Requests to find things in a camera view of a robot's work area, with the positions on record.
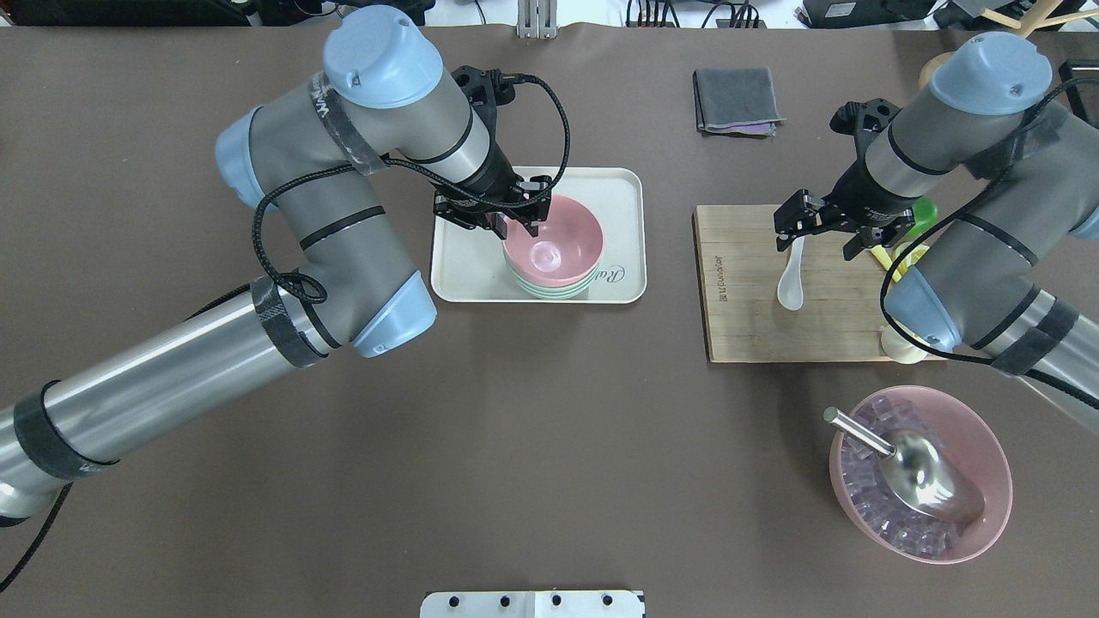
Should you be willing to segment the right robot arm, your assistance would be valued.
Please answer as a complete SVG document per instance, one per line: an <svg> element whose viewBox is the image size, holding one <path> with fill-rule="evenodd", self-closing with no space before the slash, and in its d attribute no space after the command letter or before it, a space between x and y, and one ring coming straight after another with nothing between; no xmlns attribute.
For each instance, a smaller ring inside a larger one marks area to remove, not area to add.
<svg viewBox="0 0 1099 618"><path fill-rule="evenodd" d="M984 32L951 54L910 104L851 101L831 129L857 157L828 196L797 191L774 212L777 249L848 233L843 255L892 247L917 200L955 168L987 184L932 227L926 254L882 285L882 314L943 357L956 347L1001 374L1063 391L1096 423L1096 322L1031 282L1061 239L1096 238L1096 128L1056 101L1029 40Z"/></svg>

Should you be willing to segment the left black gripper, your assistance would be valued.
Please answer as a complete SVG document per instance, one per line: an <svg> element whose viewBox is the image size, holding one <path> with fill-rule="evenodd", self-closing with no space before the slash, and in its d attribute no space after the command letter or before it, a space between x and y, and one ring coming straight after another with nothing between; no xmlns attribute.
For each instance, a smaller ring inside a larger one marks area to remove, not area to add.
<svg viewBox="0 0 1099 618"><path fill-rule="evenodd" d="M489 228L500 241L509 223L518 223L530 238L550 216L553 179L550 175L525 179L499 146L488 148L486 161L470 179L436 185L434 216L462 228Z"/></svg>

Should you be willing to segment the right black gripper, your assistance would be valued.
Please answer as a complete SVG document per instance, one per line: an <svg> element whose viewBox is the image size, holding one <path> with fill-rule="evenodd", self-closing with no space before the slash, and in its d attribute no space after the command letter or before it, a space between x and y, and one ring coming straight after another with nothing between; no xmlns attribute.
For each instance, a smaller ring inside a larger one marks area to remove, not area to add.
<svg viewBox="0 0 1099 618"><path fill-rule="evenodd" d="M855 233L841 250L844 261L877 246L890 249L907 232L893 221L915 201L887 191L872 178L866 164L854 163L823 200L795 191L778 207L774 212L776 250L785 251L796 239L825 231Z"/></svg>

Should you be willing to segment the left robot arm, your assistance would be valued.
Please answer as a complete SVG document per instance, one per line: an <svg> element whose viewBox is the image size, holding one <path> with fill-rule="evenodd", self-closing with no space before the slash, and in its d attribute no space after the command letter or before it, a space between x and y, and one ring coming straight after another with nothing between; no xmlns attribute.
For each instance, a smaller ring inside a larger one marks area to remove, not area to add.
<svg viewBox="0 0 1099 618"><path fill-rule="evenodd" d="M313 367L338 347L374 357L434 324L436 308L371 185L402 167L433 211L500 239L550 216L562 172L519 176L495 137L497 95L528 74L445 68L420 27L367 5L330 32L322 70L217 137L217 167L252 208L260 277L158 336L3 411L3 525L153 439Z"/></svg>

